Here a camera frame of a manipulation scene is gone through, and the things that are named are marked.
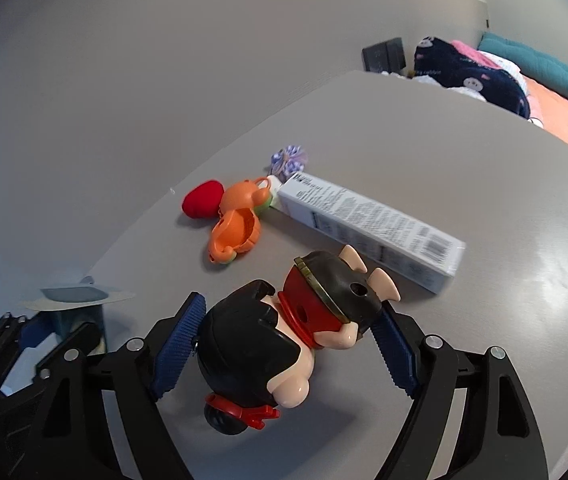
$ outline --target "orange toy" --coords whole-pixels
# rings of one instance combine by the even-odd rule
[[[267,183],[266,187],[259,187],[262,182]],[[221,218],[208,242],[212,262],[229,264],[238,253],[247,253],[255,246],[261,233],[257,215],[269,207],[271,200],[270,180],[266,177],[238,182],[224,192],[219,204]]]

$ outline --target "teal cushion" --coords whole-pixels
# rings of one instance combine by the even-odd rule
[[[568,65],[517,41],[486,32],[478,50],[510,59],[522,73],[568,99]]]

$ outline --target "purple hair tie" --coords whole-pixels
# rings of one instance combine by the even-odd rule
[[[304,171],[308,155],[301,146],[286,146],[270,157],[270,174],[285,182],[298,171]]]

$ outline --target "dark blue blanket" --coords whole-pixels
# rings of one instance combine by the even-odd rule
[[[430,75],[445,88],[472,88],[488,102],[525,119],[530,117],[524,91],[506,70],[482,66],[440,38],[431,36],[419,42],[415,50],[415,73]]]

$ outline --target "red object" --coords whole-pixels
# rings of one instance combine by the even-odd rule
[[[228,415],[238,418],[244,424],[255,430],[264,429],[266,426],[266,424],[264,424],[265,418],[279,418],[280,415],[279,410],[267,404],[259,408],[243,408],[217,394],[206,396],[206,404],[220,412],[228,413]]]
[[[181,209],[190,218],[214,218],[219,215],[223,195],[224,186],[216,180],[208,180],[184,197]]]
[[[339,332],[341,321],[323,304],[297,267],[290,269],[284,290],[277,296],[287,325],[309,348],[323,348],[315,342],[315,332]]]

